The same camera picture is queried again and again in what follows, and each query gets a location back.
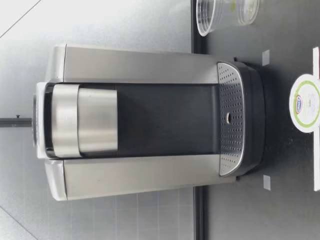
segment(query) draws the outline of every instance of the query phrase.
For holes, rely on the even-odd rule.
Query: single-serve coffee machine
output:
[[[259,164],[264,106],[240,62],[58,45],[33,138],[59,201],[222,184]]]

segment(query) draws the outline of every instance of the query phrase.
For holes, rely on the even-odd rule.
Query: white tile wall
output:
[[[35,2],[0,1],[0,34]],[[0,118],[31,117],[35,84],[56,44],[190,52],[190,9],[188,0],[42,0],[0,38]],[[31,130],[0,128],[0,206],[39,240],[190,240],[192,194],[55,201]],[[0,211],[0,239],[33,239],[23,227]]]

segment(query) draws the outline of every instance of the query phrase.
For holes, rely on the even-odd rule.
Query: drip tray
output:
[[[258,73],[242,63],[219,62],[217,69],[220,175],[239,176],[259,164],[262,156],[265,133],[262,83]]]

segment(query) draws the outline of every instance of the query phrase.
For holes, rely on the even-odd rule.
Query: clear plastic cup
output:
[[[201,36],[230,26],[252,24],[260,0],[197,0],[196,25]]]

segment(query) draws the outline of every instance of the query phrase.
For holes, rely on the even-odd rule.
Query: green ring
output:
[[[293,111],[293,114],[294,114],[294,118],[296,119],[296,121],[298,122],[298,124],[299,124],[300,126],[304,127],[304,128],[312,127],[312,126],[315,124],[315,122],[317,121],[318,116],[319,116],[319,112],[320,112],[320,107],[319,107],[319,108],[318,108],[318,112],[317,112],[317,114],[316,114],[315,120],[314,120],[313,122],[309,123],[309,124],[304,124],[304,123],[301,122],[300,119],[298,118],[298,114],[297,114],[297,112],[296,112],[296,104],[297,104],[296,101],[297,101],[297,96],[299,95],[299,94],[298,94],[298,91],[300,90],[300,88],[301,88],[302,86],[307,85],[307,84],[309,84],[309,85],[311,85],[311,86],[313,86],[313,87],[315,88],[316,92],[318,93],[318,97],[319,97],[319,101],[320,101],[320,93],[319,93],[319,90],[318,90],[317,86],[316,86],[312,81],[303,81],[303,82],[300,83],[300,85],[298,86],[298,89],[297,89],[297,90],[295,91],[295,93],[294,93],[294,101],[293,101],[293,110],[294,110],[294,111]]]

